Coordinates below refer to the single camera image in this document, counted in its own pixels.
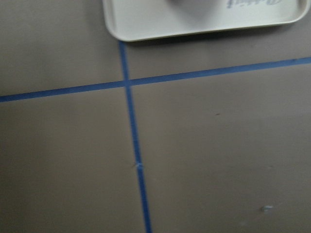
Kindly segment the beige plastic tray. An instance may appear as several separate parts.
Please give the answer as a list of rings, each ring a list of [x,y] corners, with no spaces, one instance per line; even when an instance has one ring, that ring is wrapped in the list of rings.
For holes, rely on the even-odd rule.
[[[105,25],[124,42],[294,23],[309,0],[104,0]]]

